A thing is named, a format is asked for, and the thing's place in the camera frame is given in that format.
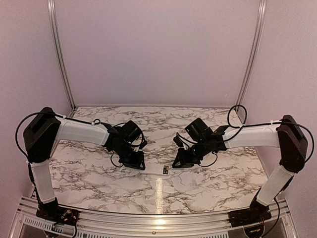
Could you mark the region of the white remote control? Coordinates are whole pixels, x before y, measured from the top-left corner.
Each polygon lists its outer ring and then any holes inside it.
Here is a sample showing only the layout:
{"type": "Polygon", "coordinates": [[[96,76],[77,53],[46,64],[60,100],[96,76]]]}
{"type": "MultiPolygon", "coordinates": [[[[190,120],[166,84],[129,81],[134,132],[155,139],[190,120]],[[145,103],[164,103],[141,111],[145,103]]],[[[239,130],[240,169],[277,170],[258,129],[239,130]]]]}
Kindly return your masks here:
{"type": "Polygon", "coordinates": [[[144,171],[140,171],[141,174],[154,175],[154,176],[167,176],[162,174],[162,169],[164,165],[160,164],[147,164],[144,171]]]}

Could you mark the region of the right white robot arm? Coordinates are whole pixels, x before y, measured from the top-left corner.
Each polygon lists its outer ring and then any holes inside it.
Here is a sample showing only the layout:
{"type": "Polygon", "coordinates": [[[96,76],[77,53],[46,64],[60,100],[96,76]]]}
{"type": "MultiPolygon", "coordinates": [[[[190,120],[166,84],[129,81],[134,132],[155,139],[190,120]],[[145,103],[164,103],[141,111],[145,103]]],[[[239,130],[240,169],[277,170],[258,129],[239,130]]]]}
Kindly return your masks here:
{"type": "Polygon", "coordinates": [[[259,124],[242,124],[233,126],[231,123],[212,130],[201,118],[195,119],[185,130],[190,140],[177,134],[174,142],[178,151],[172,167],[191,168],[201,165],[204,156],[219,151],[240,147],[274,147],[280,149],[281,159],[278,166],[262,186],[245,217],[250,222],[256,222],[264,215],[265,209],[276,196],[285,190],[295,174],[301,171],[312,157],[307,152],[308,140],[304,131],[312,133],[305,126],[296,123],[291,115],[284,115],[280,120],[272,120],[259,124]]]}

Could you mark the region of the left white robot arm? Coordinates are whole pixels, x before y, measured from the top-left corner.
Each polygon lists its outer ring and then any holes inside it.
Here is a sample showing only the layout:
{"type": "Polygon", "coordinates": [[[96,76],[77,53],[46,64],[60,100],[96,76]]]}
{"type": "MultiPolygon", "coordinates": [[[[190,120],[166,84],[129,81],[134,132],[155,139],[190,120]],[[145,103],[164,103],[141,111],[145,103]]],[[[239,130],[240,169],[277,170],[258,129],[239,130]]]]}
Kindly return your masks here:
{"type": "Polygon", "coordinates": [[[49,168],[55,142],[68,140],[99,145],[117,154],[119,163],[125,167],[137,170],[146,168],[142,148],[147,142],[142,130],[131,120],[112,126],[99,119],[92,122],[72,119],[44,107],[40,112],[26,116],[18,127],[29,118],[32,121],[23,131],[25,147],[22,148],[19,143],[16,146],[27,158],[38,205],[53,221],[63,215],[54,194],[49,168]]]}

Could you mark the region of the white battery cover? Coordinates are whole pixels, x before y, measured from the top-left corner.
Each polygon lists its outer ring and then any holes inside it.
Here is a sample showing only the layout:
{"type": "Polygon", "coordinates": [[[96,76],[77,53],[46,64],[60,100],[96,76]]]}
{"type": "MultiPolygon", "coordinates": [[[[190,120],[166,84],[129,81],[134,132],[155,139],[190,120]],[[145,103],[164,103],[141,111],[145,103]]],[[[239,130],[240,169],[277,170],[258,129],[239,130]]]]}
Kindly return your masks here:
{"type": "Polygon", "coordinates": [[[172,187],[172,186],[164,186],[163,187],[163,192],[164,193],[174,193],[174,191],[175,191],[175,188],[172,187]]]}

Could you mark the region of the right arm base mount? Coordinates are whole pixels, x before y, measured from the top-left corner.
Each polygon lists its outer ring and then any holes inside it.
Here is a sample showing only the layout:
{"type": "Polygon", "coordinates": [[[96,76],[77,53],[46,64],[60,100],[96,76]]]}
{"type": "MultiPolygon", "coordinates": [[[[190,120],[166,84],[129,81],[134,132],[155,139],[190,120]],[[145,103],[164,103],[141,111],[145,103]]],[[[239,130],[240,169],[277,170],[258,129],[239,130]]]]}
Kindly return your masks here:
{"type": "Polygon", "coordinates": [[[263,211],[251,208],[241,209],[229,212],[228,216],[232,227],[261,223],[272,218],[269,208],[265,208],[263,211]]]}

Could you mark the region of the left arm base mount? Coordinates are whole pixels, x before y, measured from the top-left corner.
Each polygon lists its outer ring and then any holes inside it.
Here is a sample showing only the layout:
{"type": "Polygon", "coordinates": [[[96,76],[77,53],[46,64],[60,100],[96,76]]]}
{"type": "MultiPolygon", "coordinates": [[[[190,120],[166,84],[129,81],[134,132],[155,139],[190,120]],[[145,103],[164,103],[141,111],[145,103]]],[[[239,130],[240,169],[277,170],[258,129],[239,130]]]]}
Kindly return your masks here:
{"type": "Polygon", "coordinates": [[[79,211],[71,208],[57,207],[50,209],[38,209],[36,216],[45,220],[54,222],[55,224],[66,224],[75,226],[77,224],[79,211]]]}

